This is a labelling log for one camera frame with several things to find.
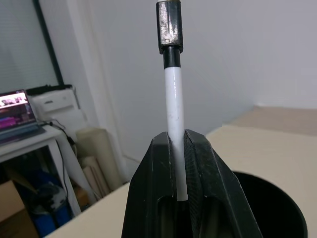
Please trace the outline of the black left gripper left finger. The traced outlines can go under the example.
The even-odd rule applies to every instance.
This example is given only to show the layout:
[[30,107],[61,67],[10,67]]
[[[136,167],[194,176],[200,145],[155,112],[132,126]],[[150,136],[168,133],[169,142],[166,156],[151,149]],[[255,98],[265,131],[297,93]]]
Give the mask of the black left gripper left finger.
[[130,181],[121,238],[176,238],[176,202],[174,154],[162,132]]

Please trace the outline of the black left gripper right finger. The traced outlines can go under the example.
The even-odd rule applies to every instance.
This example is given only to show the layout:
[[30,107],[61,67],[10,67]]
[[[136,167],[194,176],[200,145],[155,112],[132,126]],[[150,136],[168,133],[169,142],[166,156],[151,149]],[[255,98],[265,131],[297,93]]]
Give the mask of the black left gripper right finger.
[[193,238],[263,238],[241,184],[207,138],[184,134]]

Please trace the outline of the white marker with black cap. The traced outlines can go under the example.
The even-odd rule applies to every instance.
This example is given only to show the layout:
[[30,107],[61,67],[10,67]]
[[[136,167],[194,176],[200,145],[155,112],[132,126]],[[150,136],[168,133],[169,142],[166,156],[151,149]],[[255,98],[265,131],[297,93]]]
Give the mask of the white marker with black cap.
[[180,0],[157,0],[159,53],[163,55],[168,136],[174,154],[177,200],[188,200],[184,158],[184,107],[180,55],[183,30]]

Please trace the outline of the black cup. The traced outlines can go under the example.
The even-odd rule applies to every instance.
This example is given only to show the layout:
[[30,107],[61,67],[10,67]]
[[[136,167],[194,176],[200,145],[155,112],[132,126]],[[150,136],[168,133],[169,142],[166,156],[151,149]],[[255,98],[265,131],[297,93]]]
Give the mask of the black cup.
[[235,172],[263,238],[308,238],[307,223],[294,200],[278,186]]

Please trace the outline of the cream foam roll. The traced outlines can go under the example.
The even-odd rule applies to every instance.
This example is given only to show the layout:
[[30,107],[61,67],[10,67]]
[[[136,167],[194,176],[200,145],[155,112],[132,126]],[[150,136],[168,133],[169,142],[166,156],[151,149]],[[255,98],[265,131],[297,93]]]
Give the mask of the cream foam roll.
[[90,167],[97,179],[96,194],[105,197],[123,185],[108,132],[88,127],[76,131],[76,148],[82,167]]

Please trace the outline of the blue bag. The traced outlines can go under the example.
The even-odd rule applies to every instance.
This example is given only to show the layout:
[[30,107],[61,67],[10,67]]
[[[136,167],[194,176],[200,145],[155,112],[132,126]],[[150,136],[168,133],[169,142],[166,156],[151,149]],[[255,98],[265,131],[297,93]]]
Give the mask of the blue bag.
[[31,171],[25,178],[36,192],[22,185],[17,185],[17,189],[39,237],[43,238],[73,218],[68,193],[55,176],[42,170]]

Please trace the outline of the white side table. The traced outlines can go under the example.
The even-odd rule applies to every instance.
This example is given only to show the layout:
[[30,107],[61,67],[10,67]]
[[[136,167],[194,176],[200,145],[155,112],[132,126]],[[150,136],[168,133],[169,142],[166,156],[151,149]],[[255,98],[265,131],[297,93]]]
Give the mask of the white side table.
[[69,176],[71,169],[66,167],[74,155],[72,148],[61,130],[49,125],[45,125],[43,129],[46,131],[43,134],[0,146],[0,163],[31,153],[45,172],[52,172],[55,168],[63,189],[68,193],[72,213],[78,216],[81,208]]

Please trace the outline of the white printer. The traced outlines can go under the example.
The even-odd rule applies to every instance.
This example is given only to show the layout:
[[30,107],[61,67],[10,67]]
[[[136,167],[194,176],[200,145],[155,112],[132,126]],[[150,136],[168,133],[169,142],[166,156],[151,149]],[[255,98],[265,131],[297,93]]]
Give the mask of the white printer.
[[75,92],[72,88],[52,90],[30,96],[30,102],[39,120],[54,119],[57,115],[79,109]]

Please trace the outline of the brown cardboard box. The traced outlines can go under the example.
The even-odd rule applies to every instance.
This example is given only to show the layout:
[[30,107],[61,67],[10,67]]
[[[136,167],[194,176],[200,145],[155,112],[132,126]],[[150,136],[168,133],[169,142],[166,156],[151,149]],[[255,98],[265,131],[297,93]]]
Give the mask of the brown cardboard box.
[[0,238],[39,238],[12,181],[0,184]]

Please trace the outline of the open laptop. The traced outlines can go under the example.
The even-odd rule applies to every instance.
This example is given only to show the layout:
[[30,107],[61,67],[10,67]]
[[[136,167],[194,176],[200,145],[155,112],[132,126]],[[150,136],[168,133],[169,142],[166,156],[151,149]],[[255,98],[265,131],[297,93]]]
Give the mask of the open laptop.
[[0,93],[0,146],[45,132],[25,90]]

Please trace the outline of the dark window frame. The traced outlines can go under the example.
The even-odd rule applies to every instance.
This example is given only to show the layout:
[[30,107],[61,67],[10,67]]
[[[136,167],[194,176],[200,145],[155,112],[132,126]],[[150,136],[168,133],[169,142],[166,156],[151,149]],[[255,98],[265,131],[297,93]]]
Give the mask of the dark window frame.
[[39,0],[32,0],[32,3],[34,6],[34,9],[35,9],[39,24],[40,24],[42,35],[43,35],[43,38],[44,38],[44,41],[45,41],[45,44],[46,44],[46,47],[47,47],[47,50],[48,50],[48,53],[50,56],[50,60],[51,60],[52,66],[53,66],[54,73],[55,73],[56,78],[57,78],[58,85],[64,86],[65,84],[64,84],[63,77],[62,77],[62,74],[61,74],[61,71],[60,71],[60,68],[58,65],[58,61],[57,61],[57,58],[56,58],[56,55],[55,55],[55,52],[53,49],[53,44],[52,44],[52,41],[51,41],[51,38],[50,38],[50,35],[48,32],[48,28],[47,28],[47,25],[46,25],[46,22],[44,19],[44,15],[43,15],[43,12],[42,12],[42,9],[40,6],[40,2],[39,2]]

